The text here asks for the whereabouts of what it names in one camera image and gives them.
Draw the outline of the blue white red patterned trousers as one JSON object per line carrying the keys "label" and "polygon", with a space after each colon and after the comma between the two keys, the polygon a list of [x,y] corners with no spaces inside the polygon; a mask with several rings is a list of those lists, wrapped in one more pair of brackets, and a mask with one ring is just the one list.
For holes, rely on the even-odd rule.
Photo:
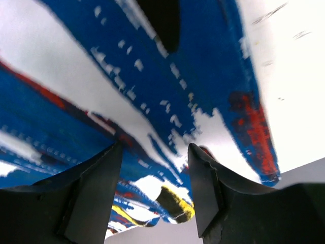
{"label": "blue white red patterned trousers", "polygon": [[187,147],[280,170],[238,1],[1,1],[1,187],[119,141],[110,234],[194,215]]}

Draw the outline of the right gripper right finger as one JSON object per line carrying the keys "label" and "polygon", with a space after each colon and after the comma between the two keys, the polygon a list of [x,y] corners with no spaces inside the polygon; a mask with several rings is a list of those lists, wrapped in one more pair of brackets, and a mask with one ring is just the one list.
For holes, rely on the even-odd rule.
{"label": "right gripper right finger", "polygon": [[204,243],[324,243],[324,184],[275,189],[188,147],[198,236]]}

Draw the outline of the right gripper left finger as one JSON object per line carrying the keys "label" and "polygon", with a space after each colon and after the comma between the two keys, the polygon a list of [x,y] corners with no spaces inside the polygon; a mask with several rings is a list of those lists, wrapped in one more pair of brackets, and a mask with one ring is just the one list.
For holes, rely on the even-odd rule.
{"label": "right gripper left finger", "polygon": [[1,243],[103,243],[123,148],[30,186],[1,190]]}

